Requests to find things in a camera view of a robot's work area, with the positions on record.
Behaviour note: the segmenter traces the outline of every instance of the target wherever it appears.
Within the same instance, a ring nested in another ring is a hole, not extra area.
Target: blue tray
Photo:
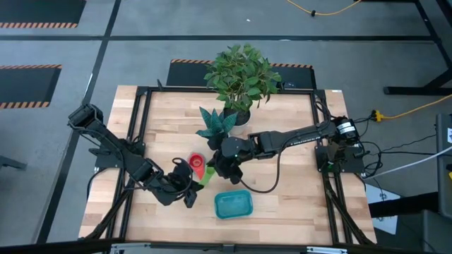
[[[215,196],[215,213],[220,219],[230,219],[250,215],[253,212],[253,200],[247,190],[234,190]]]

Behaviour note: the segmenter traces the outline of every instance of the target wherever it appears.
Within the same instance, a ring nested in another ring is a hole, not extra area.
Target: wooden table
[[[114,98],[108,129],[125,138],[133,108],[136,86],[119,86]],[[327,90],[332,115],[346,115],[343,94]],[[200,152],[213,154],[207,140],[195,134],[204,129],[199,107],[221,109],[215,93],[153,92],[144,141],[146,157],[152,158],[166,172],[172,171],[173,157],[188,157]],[[259,131],[290,131],[312,125],[308,95],[272,95],[271,100],[251,109],[252,116],[245,134]],[[249,217],[221,220],[215,216],[214,197],[220,192],[245,189],[232,185],[218,175],[198,192],[191,209],[184,203],[161,205],[151,192],[136,190],[126,240],[194,243],[255,243],[283,245],[330,245],[326,199],[321,175],[314,157],[316,143],[287,148],[281,157],[278,187],[269,194],[252,193],[254,211]],[[243,180],[252,188],[269,189],[275,181],[276,157],[243,163]],[[80,236],[88,235],[112,205],[117,169],[109,169],[93,181]],[[357,225],[376,241],[367,198],[362,182],[353,174],[342,174],[347,210]],[[340,239],[344,241],[340,215],[336,211]],[[119,235],[120,218],[114,229]]]

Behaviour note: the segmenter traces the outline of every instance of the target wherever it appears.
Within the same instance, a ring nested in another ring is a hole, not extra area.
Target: black floor mat
[[[62,66],[0,66],[0,109],[48,107]]]
[[[206,86],[206,64],[208,60],[173,59],[169,66],[167,85]],[[281,75],[286,88],[317,89],[314,70],[310,65],[291,63],[270,63],[272,71]]]
[[[76,28],[86,0],[0,0],[0,28]]]

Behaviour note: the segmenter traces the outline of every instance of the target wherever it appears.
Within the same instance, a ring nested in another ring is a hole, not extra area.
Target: concrete floor
[[[350,1],[297,3],[329,12]],[[113,4],[114,0],[89,0],[76,29],[0,29],[0,35],[103,35]],[[451,28],[442,12],[435,1],[422,0],[422,5],[452,56]],[[311,18],[286,1],[276,0],[123,0],[113,35],[428,35],[428,31],[414,4],[360,3],[337,16]],[[103,110],[107,120],[118,85],[156,85],[157,78],[165,82],[171,59],[214,59],[217,52],[235,43],[244,42],[110,42],[91,102]],[[352,118],[368,116],[372,109],[398,114],[438,99],[386,96],[382,87],[421,86],[446,70],[437,47],[428,42],[250,43],[271,61],[312,65],[320,89],[343,90]],[[31,243],[35,237],[68,142],[67,116],[83,98],[99,46],[100,42],[0,41],[0,65],[64,66],[49,108],[0,111],[0,140],[4,144],[0,154],[29,165],[26,172],[0,171],[0,246]],[[431,135],[435,115],[450,114],[451,108],[449,100],[398,120],[370,123],[363,140],[385,148]],[[429,139],[406,150],[435,152],[435,144],[435,139]],[[79,141],[49,241],[77,238],[86,184],[95,161],[88,152],[90,147],[90,143]],[[386,155],[382,171],[419,158]],[[401,195],[435,191],[436,162],[382,176],[379,183]]]

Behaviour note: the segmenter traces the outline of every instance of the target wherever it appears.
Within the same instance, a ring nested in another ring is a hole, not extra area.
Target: orange and black striped tape
[[[61,64],[41,64],[29,66],[0,66],[0,69],[19,69],[19,68],[63,68]]]
[[[0,28],[76,28],[77,23],[0,23]]]
[[[0,109],[29,109],[48,107],[50,102],[0,102]]]
[[[208,60],[190,60],[190,59],[172,59],[171,63],[187,63],[187,64],[211,64],[213,61]],[[291,63],[270,63],[274,67],[293,67],[293,68],[312,68],[305,64],[291,64]]]

